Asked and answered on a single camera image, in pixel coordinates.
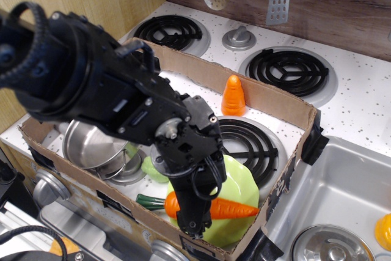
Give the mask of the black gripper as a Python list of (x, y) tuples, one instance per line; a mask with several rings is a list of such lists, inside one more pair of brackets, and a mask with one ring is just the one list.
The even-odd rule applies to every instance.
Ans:
[(180, 211), (181, 231), (193, 239), (203, 238), (211, 225), (211, 201), (226, 181), (219, 120), (200, 96), (183, 100), (187, 116), (173, 118), (156, 131), (155, 168), (169, 178)]

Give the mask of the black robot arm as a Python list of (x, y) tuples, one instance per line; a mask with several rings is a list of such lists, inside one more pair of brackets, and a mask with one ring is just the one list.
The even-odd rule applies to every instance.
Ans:
[(21, 2), (1, 12), (1, 87), (39, 121), (75, 119), (154, 145), (177, 196), (179, 228), (202, 238), (211, 226), (211, 202), (226, 179), (219, 121), (204, 99), (160, 77), (144, 41), (121, 45), (85, 17), (47, 17)]

